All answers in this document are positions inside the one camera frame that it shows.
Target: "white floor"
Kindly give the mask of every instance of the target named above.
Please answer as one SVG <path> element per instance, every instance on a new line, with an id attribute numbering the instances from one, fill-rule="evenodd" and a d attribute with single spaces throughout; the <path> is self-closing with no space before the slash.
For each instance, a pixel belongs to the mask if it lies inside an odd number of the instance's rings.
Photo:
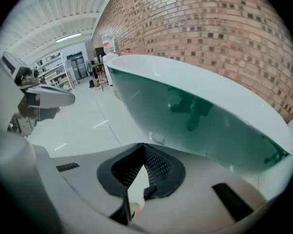
<path id="1" fill-rule="evenodd" d="M 43 146 L 51 157 L 82 155 L 124 146 L 134 142 L 152 143 L 144 137 L 113 87 L 104 91 L 89 88 L 88 78 L 75 86 L 73 105 L 62 107 L 54 119 L 38 122 L 28 137 L 31 144 Z M 143 191 L 149 187 L 143 167 L 128 190 L 129 202 L 144 206 Z"/>

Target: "white wall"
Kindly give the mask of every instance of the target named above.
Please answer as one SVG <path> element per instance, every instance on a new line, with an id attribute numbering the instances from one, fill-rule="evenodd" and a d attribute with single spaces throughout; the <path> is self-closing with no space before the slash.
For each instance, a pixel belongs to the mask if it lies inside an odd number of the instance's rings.
<path id="1" fill-rule="evenodd" d="M 83 53 L 83 57 L 84 57 L 84 61 L 85 62 L 89 59 L 88 58 L 88 54 L 87 54 L 87 50 L 86 50 L 86 44 L 85 44 L 85 42 L 81 42 L 81 43 L 77 43 L 77 44 L 74 44 L 74 45 L 65 47 L 63 49 L 57 50 L 55 52 L 51 52 L 50 54 L 47 54 L 47 55 L 45 55 L 45 56 L 43 56 L 43 57 L 35 60 L 35 62 L 32 63 L 31 65 L 36 66 L 36 61 L 38 61 L 40 59 L 42 59 L 43 64 L 45 64 L 45 62 L 46 62 L 45 58 L 47 56 L 52 56 L 52 55 L 55 55 L 57 53 L 61 53 L 62 56 L 63 56 L 64 61 L 66 61 L 67 60 L 67 56 L 72 55 L 74 53 L 78 53 L 78 52 L 82 52 Z M 58 61 L 54 62 L 53 65 L 56 66 L 59 63 L 61 63 L 61 60 L 58 60 Z"/>
<path id="2" fill-rule="evenodd" d="M 86 44 L 86 50 L 87 50 L 88 58 L 89 58 L 89 60 L 93 60 L 94 55 L 93 55 L 92 41 L 86 41 L 85 44 Z"/>

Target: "white machine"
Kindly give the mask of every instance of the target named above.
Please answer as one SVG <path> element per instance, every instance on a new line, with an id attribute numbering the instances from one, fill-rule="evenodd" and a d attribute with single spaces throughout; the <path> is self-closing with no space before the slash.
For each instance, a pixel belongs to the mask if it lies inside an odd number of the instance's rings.
<path id="1" fill-rule="evenodd" d="M 0 182 L 42 232 L 239 233 L 269 207 L 221 165 L 168 147 L 133 143 L 51 159 L 45 148 L 6 130 L 15 113 L 18 122 L 37 123 L 45 110 L 52 109 L 46 113 L 52 118 L 74 103 L 73 94 L 37 84 L 36 77 L 8 53 L 0 60 Z M 150 187 L 144 190 L 146 205 L 132 218 L 127 189 L 142 165 Z"/>
<path id="2" fill-rule="evenodd" d="M 59 88 L 39 84 L 39 72 L 36 68 L 29 67 L 22 60 L 11 53 L 4 52 L 3 68 L 24 97 L 18 104 L 18 112 L 12 116 L 8 131 L 28 136 L 34 130 L 38 121 L 54 118 L 60 106 L 71 105 L 75 101 L 72 93 Z"/>
<path id="3" fill-rule="evenodd" d="M 113 80 L 112 80 L 111 74 L 109 73 L 109 70 L 107 67 L 107 62 L 113 60 L 117 56 L 118 55 L 115 53 L 111 53 L 111 54 L 107 54 L 107 55 L 103 56 L 103 64 L 104 64 L 104 69 L 105 69 L 105 73 L 106 73 L 106 78 L 108 81 L 108 85 L 110 85 L 110 86 L 113 86 Z"/>

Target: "white shelf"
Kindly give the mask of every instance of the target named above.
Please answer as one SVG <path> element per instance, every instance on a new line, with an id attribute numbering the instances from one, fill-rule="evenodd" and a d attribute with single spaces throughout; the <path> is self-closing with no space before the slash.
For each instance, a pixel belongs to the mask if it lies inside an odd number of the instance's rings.
<path id="1" fill-rule="evenodd" d="M 63 88 L 62 88 L 62 89 L 63 89 Z M 72 88 L 72 87 L 69 87 L 68 89 L 63 89 L 63 90 L 66 90 L 66 91 L 67 91 L 67 90 L 70 90 L 70 89 L 73 89 L 73 88 Z"/>
<path id="2" fill-rule="evenodd" d="M 58 65 L 58 66 L 56 66 L 56 67 L 54 67 L 54 68 L 51 68 L 51 69 L 49 69 L 48 71 L 45 71 L 44 73 L 42 73 L 41 75 L 39 75 L 38 78 L 40 78 L 40 77 L 42 77 L 42 76 L 44 76 L 44 75 L 50 73 L 52 70 L 55 70 L 55 69 L 57 69 L 57 68 L 59 68 L 59 67 L 62 67 L 62 66 L 63 66 L 63 64 Z"/>
<path id="3" fill-rule="evenodd" d="M 54 62 L 57 61 L 57 60 L 61 60 L 61 58 L 62 58 L 62 56 L 59 55 L 58 57 L 56 57 L 56 58 L 54 58 L 54 59 L 52 59 L 52 60 L 46 62 L 45 64 L 39 66 L 38 69 L 41 69 L 41 68 L 43 68 L 43 67 L 45 67 L 45 66 L 47 66 L 47 65 L 49 65 L 49 64 L 51 64 L 51 63 L 54 63 Z"/>
<path id="4" fill-rule="evenodd" d="M 46 80 L 54 80 L 55 78 L 60 77 L 60 76 L 63 76 L 63 75 L 66 75 L 66 73 L 65 73 L 65 72 L 62 72 L 62 73 L 60 73 L 60 74 L 58 74 L 58 75 L 52 77 L 51 79 L 48 79 L 48 77 L 46 77 L 45 79 L 46 79 Z"/>
<path id="5" fill-rule="evenodd" d="M 68 82 L 68 79 L 67 79 L 67 80 L 64 80 L 64 81 L 61 81 L 58 85 L 60 86 L 60 85 L 62 85 L 63 83 L 66 83 L 66 82 Z"/>

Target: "doorway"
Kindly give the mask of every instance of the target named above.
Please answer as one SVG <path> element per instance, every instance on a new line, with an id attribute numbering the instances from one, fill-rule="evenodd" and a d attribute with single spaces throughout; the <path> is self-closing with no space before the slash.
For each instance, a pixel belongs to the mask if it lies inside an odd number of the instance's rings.
<path id="1" fill-rule="evenodd" d="M 72 63 L 72 68 L 77 80 L 88 76 L 82 52 L 69 55 L 66 58 Z"/>

